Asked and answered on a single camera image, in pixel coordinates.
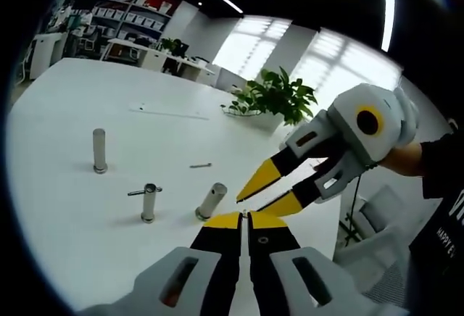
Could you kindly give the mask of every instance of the floor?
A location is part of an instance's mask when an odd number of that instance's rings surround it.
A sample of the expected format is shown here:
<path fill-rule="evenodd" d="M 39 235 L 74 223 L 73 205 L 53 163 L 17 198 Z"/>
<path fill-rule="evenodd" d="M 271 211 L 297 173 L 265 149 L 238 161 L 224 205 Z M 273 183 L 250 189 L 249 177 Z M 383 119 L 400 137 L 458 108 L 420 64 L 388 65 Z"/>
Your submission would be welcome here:
<path fill-rule="evenodd" d="M 9 99 L 9 109 L 13 107 L 15 102 L 21 97 L 22 93 L 25 92 L 27 88 L 33 83 L 33 80 L 25 80 L 21 84 L 18 84 L 15 86 L 10 94 L 10 99 Z"/>

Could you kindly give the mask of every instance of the white cabinet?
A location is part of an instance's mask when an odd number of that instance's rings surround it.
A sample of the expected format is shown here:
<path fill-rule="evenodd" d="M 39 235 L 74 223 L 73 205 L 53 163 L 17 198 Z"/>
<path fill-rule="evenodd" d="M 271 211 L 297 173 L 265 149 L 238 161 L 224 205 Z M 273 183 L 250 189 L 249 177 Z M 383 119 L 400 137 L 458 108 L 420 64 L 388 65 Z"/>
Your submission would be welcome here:
<path fill-rule="evenodd" d="M 143 51 L 140 58 L 140 67 L 161 72 L 166 61 L 166 56 L 154 51 Z"/>

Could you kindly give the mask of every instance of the metal peg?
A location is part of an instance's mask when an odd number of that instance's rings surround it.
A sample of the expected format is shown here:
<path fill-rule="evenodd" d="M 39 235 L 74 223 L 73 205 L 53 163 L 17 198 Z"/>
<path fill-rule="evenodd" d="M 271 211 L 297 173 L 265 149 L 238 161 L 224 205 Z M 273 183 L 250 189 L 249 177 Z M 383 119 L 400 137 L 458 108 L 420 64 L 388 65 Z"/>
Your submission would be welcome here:
<path fill-rule="evenodd" d="M 140 215 L 145 223 L 152 223 L 154 220 L 154 200 L 156 193 L 162 191 L 161 187 L 156 187 L 153 183 L 147 183 L 143 191 L 131 191 L 128 196 L 144 195 L 144 207 Z"/>
<path fill-rule="evenodd" d="M 99 175 L 108 170 L 105 155 L 105 132 L 103 129 L 94 130 L 94 171 Z"/>
<path fill-rule="evenodd" d="M 227 193 L 227 187 L 222 183 L 215 183 L 212 185 L 210 191 L 204 198 L 202 204 L 195 209 L 195 215 L 199 220 L 209 220 L 213 211 L 219 202 Z"/>

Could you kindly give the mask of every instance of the green leaves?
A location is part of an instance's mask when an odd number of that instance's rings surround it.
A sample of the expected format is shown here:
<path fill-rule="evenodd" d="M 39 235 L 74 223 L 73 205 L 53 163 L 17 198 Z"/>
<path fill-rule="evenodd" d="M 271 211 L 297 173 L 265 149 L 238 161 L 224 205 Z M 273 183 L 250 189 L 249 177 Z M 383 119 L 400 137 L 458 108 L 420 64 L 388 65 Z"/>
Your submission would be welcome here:
<path fill-rule="evenodd" d="M 288 85 L 289 84 L 289 75 L 287 72 L 285 72 L 285 70 L 279 66 L 279 68 L 281 69 L 281 72 L 282 72 L 282 75 L 281 75 L 281 78 L 282 78 L 282 82 L 284 85 Z"/>
<path fill-rule="evenodd" d="M 281 74 L 263 69 L 262 83 L 249 80 L 244 90 L 234 92 L 236 100 L 231 102 L 229 112 L 238 115 L 281 113 L 286 125 L 297 124 L 305 115 L 312 117 L 309 106 L 317 104 L 314 89 L 304 86 L 301 78 L 290 83 L 289 74 L 282 67 L 280 69 Z"/>

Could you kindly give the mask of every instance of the person's arm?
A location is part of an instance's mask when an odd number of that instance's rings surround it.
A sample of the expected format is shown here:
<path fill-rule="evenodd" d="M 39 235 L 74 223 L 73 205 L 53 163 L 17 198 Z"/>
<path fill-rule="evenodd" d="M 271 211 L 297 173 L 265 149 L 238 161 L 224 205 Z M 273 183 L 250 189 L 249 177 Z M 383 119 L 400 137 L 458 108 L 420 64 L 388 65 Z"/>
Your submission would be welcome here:
<path fill-rule="evenodd" d="M 423 177 L 426 198 L 443 197 L 460 183 L 464 163 L 463 132 L 445 135 L 438 141 L 410 144 L 390 151 L 379 164 L 406 176 Z"/>
<path fill-rule="evenodd" d="M 424 176 L 422 146 L 412 143 L 402 148 L 393 148 L 379 164 L 403 176 Z"/>

